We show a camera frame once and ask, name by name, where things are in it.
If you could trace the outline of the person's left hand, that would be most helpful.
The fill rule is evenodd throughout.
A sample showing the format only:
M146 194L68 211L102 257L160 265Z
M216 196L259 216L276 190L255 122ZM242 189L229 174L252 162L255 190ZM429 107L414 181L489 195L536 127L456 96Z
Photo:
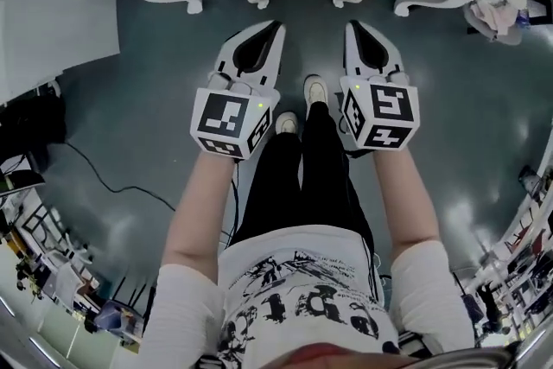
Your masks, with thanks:
M207 88L217 91L235 92L245 95L259 95L259 91L248 83L235 80L226 73L211 72L208 76Z

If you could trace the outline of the person's right hand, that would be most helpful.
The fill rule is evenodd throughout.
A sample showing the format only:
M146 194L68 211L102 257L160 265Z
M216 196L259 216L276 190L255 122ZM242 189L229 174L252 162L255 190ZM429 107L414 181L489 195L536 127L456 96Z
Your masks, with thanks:
M397 86L409 86L410 78L402 71L389 73L387 75L373 75L368 81L372 84L393 84Z

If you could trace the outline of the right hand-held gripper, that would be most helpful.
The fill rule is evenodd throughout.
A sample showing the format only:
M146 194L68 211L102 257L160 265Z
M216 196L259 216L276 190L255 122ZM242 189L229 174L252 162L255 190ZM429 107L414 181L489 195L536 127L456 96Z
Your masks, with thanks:
M417 88L368 81L373 75L404 72L397 47L374 27L351 20L345 29L343 66L340 111L355 146L404 149L420 127Z

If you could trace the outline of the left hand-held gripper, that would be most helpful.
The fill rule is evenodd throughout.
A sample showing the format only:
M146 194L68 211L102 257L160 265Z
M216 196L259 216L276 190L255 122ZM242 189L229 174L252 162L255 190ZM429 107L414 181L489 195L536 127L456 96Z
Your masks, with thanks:
M276 89L286 28L279 21L260 22L228 38L212 72L248 83L259 95L199 88L190 135L205 152L249 159L272 123L280 100Z

